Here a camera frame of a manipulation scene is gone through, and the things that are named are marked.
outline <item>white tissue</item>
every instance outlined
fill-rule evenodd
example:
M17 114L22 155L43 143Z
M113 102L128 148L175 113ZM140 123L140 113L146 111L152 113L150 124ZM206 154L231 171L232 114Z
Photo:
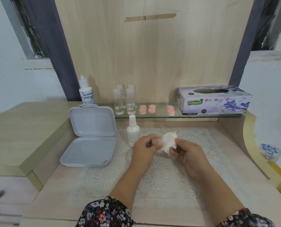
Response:
M176 149L175 139L177 138L177 135L175 132L168 132L163 135L161 138L161 143L163 144L163 150L167 154L169 154L170 147Z

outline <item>hand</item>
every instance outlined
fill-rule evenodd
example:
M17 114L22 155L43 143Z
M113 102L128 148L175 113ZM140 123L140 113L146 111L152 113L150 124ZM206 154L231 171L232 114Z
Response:
M162 143L152 144L153 138L160 138L159 135L148 135L141 137L133 146L132 160L130 167L139 176L143 177L149 170L155 152L163 147Z
M175 139L175 143L177 147L170 148L170 154L176 156L184 164L188 174L197 182L205 173L213 171L200 145L184 139Z

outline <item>drawer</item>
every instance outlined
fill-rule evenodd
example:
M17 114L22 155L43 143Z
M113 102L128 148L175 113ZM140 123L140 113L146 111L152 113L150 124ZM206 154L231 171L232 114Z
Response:
M38 191L27 177L0 176L0 204L31 204Z
M17 226L28 205L0 204L0 226Z

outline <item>glass shelf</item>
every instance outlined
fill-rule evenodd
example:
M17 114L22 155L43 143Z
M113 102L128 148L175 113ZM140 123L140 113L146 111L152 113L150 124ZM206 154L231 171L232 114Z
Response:
M144 115L139 114L139 106L140 105L146 105L147 107L147 113ZM154 114L149 114L148 109L150 104L156 105L156 112ZM175 115L170 116L167 113L167 105L174 106ZM129 114L127 113L127 108L124 109L124 113L122 115L117 115L114 110L114 105L109 104L100 104L99 106L107 106L111 107L114 111L114 115L116 119L128 119ZM216 114L216 115L182 115L180 108L178 107L177 103L138 103L136 108L135 116L137 119L163 119L163 118L237 118L240 117L241 114Z

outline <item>tissue box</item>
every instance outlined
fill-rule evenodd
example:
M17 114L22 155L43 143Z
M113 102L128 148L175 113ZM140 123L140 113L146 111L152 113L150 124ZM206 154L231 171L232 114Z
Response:
M252 95L230 85L178 87L176 102L183 115L241 114Z

